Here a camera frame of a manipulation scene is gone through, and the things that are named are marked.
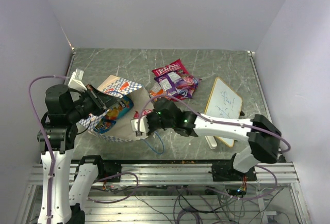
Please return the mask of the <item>small red snack packet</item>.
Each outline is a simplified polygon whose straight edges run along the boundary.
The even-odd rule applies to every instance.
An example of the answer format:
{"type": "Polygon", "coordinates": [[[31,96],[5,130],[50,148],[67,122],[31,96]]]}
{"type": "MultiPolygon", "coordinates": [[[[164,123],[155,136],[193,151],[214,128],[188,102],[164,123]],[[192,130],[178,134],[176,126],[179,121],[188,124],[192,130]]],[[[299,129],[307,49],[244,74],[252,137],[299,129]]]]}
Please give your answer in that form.
{"type": "MultiPolygon", "coordinates": [[[[142,116],[145,116],[149,113],[151,113],[152,110],[151,109],[145,109],[142,111],[142,116]]],[[[140,113],[138,111],[135,111],[135,114],[134,114],[134,119],[138,119],[140,117],[140,113]]]]}

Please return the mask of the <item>checkered paper bag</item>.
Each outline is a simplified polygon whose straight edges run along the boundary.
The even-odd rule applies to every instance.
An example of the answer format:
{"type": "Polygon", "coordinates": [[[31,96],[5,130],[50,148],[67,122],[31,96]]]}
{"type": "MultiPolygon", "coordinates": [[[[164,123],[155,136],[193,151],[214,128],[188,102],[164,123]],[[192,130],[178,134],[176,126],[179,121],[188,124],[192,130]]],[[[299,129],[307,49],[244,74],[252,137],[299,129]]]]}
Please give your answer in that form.
{"type": "Polygon", "coordinates": [[[107,114],[109,109],[99,116],[90,114],[87,119],[81,119],[79,124],[86,127],[91,134],[106,141],[128,142],[143,139],[136,137],[130,121],[134,119],[135,111],[141,112],[144,105],[146,105],[145,109],[154,109],[152,103],[148,102],[150,97],[145,87],[128,79],[111,75],[97,89],[105,94],[121,99],[122,97],[129,97],[133,101],[134,106],[126,115],[117,121],[111,130],[104,134],[97,133],[93,129],[107,114]]]}

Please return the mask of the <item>blue snack bag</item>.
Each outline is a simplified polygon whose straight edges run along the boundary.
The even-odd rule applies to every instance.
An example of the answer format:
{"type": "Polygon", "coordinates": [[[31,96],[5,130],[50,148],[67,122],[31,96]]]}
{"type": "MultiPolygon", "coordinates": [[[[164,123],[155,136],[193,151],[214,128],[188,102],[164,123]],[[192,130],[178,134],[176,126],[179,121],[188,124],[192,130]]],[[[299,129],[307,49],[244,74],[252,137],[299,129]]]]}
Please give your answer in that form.
{"type": "Polygon", "coordinates": [[[122,97],[121,101],[109,109],[107,114],[100,120],[93,130],[100,134],[107,133],[115,126],[120,118],[133,108],[133,106],[133,101],[129,97],[122,97]]]}

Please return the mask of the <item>orange snack packet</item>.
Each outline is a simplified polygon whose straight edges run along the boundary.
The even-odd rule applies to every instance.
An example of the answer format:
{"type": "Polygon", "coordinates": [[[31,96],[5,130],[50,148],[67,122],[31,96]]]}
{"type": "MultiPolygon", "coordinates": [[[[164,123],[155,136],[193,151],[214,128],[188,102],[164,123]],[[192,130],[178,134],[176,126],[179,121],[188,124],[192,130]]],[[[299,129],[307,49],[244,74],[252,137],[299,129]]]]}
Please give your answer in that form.
{"type": "Polygon", "coordinates": [[[164,93],[162,87],[156,82],[153,87],[150,89],[150,97],[158,96],[164,93]]]}

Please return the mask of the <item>purple snack packet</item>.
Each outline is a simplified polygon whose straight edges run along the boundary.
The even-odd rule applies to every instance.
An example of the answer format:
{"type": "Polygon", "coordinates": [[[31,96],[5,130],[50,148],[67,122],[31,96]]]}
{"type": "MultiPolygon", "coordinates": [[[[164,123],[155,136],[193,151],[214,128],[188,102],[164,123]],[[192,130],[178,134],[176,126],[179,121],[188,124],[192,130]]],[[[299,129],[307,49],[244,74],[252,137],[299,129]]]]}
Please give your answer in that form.
{"type": "Polygon", "coordinates": [[[182,78],[183,75],[189,74],[180,74],[176,71],[173,71],[162,76],[155,77],[154,80],[162,87],[165,94],[179,99],[178,94],[180,93],[180,82],[184,82],[182,78]]]}

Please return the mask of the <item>small colourful candy packet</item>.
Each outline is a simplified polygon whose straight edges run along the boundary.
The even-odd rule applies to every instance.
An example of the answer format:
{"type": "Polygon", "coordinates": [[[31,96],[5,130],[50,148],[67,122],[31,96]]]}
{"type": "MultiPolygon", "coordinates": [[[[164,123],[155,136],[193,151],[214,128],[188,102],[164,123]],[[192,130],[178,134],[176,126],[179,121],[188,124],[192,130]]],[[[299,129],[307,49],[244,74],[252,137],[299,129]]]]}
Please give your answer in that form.
{"type": "Polygon", "coordinates": [[[195,92],[202,79],[192,75],[183,75],[182,78],[184,82],[180,82],[181,86],[178,97],[180,100],[191,99],[193,93],[195,92]]]}

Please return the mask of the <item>pink snack bag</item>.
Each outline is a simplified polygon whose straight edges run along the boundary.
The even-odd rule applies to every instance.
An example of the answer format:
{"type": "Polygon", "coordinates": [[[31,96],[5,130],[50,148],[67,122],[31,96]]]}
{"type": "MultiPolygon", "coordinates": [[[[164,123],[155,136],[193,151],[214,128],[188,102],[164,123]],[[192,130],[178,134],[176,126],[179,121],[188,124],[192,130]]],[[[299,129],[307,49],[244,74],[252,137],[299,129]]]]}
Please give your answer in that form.
{"type": "Polygon", "coordinates": [[[162,76],[164,74],[167,74],[169,72],[179,72],[179,73],[183,73],[183,74],[188,74],[187,69],[185,68],[185,66],[183,65],[181,59],[178,59],[168,65],[165,65],[161,68],[157,68],[157,69],[153,69],[152,73],[156,76],[162,76]]]}

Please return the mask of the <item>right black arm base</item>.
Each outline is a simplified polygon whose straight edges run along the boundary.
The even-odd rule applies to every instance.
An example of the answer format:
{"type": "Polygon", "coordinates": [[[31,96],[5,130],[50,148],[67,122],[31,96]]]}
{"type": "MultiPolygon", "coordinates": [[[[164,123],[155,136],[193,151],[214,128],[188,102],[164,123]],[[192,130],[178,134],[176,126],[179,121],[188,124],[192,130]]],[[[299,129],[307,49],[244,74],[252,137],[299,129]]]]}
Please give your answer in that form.
{"type": "Polygon", "coordinates": [[[256,181],[257,176],[254,173],[255,168],[250,168],[247,172],[239,172],[233,168],[232,160],[219,160],[212,163],[211,169],[208,171],[212,175],[214,182],[238,182],[247,179],[247,181],[256,181]]]}

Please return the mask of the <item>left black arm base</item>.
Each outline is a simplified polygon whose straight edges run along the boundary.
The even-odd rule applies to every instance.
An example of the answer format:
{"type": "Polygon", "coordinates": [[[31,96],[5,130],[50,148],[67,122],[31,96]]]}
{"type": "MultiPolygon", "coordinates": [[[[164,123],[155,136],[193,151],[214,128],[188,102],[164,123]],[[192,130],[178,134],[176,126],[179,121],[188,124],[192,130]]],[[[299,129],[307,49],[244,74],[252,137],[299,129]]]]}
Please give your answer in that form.
{"type": "Polygon", "coordinates": [[[75,171],[76,179],[93,179],[93,183],[98,180],[122,172],[120,164],[114,161],[103,160],[100,155],[86,155],[81,158],[75,171]]]}

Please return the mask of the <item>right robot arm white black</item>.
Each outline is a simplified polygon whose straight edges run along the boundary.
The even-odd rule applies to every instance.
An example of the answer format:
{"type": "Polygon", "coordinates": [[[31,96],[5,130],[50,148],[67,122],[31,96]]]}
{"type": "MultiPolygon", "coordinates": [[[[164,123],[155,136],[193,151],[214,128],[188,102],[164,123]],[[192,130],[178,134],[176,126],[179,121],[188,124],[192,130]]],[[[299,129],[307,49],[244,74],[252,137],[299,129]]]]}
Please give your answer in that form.
{"type": "Polygon", "coordinates": [[[139,130],[148,135],[158,129],[173,129],[185,137],[213,136],[246,142],[247,147],[232,156],[227,168],[228,176],[235,181],[259,163],[275,164],[282,136],[263,115],[256,114],[252,119],[217,118],[181,110],[165,98],[139,120],[139,130]]]}

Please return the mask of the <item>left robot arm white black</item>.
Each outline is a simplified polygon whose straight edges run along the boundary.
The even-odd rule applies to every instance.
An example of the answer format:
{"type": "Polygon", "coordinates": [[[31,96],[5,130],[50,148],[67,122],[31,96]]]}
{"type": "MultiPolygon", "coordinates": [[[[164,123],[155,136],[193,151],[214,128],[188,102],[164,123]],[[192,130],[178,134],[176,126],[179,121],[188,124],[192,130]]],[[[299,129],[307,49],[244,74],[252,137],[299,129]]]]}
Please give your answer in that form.
{"type": "Polygon", "coordinates": [[[86,156],[80,161],[78,176],[69,184],[77,123],[89,115],[100,116],[120,101],[120,97],[104,94],[88,85],[79,91],[59,84],[46,90],[47,112],[41,119],[38,134],[43,165],[43,192],[38,223],[84,223],[84,200],[93,181],[105,176],[103,160],[99,155],[86,156]]]}

